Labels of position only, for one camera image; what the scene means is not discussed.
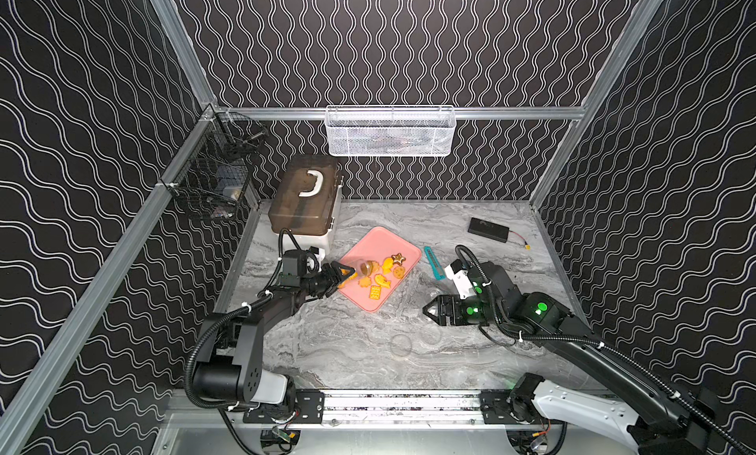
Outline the clear jar orange cookies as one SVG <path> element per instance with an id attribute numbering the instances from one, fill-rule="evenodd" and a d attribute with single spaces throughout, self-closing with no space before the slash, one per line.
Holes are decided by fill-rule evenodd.
<path id="1" fill-rule="evenodd" d="M 346 287 L 346 285 L 348 285 L 348 283 L 356 281 L 360 278 L 359 269 L 353 269 L 350 275 L 347 275 L 346 273 L 346 269 L 342 269 L 342 274 L 345 276 L 345 279 L 338 285 L 339 289 L 343 289 L 344 287 Z"/>

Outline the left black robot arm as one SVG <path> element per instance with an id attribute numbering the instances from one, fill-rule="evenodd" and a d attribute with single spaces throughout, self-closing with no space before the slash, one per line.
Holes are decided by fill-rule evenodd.
<path id="1" fill-rule="evenodd" d="M 291 230 L 281 230 L 276 268 L 256 301 L 212 313 L 204 321 L 184 367 L 187 398 L 202 409 L 231 412 L 258 406 L 277 411 L 281 418 L 293 414 L 295 384 L 264 368 L 265 335 L 307 303 L 332 296 L 354 276 L 354 268 L 320 261 Z"/>

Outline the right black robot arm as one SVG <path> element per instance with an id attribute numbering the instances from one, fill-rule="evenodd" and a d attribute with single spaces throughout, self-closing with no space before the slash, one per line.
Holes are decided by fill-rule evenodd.
<path id="1" fill-rule="evenodd" d="M 718 425 L 717 398 L 692 394 L 596 337 L 572 311 L 540 292 L 523 293 L 503 267 L 481 262 L 466 246 L 455 248 L 446 269 L 457 289 L 425 305 L 439 326 L 497 330 L 505 347 L 533 343 L 571 362 L 614 394 L 614 399 L 570 390 L 527 372 L 513 388 L 482 394 L 482 415 L 519 424 L 559 422 L 610 438 L 637 454 L 705 454 L 721 440 L 740 454 L 752 448 Z"/>

